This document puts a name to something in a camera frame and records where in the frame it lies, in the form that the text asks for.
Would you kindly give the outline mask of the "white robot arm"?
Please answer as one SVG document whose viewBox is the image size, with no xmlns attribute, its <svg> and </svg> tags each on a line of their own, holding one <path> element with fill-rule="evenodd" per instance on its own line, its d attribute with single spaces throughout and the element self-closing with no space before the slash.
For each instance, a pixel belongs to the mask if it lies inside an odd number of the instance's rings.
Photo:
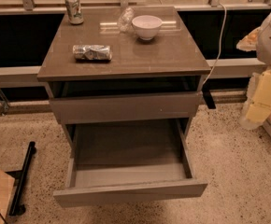
<svg viewBox="0 0 271 224">
<path fill-rule="evenodd" d="M 265 65 L 262 73 L 253 73 L 250 78 L 247 100 L 239 118 L 243 128 L 253 130 L 271 115 L 271 12 L 259 27 L 237 43 L 236 48 L 255 50 L 257 60 Z"/>
</svg>

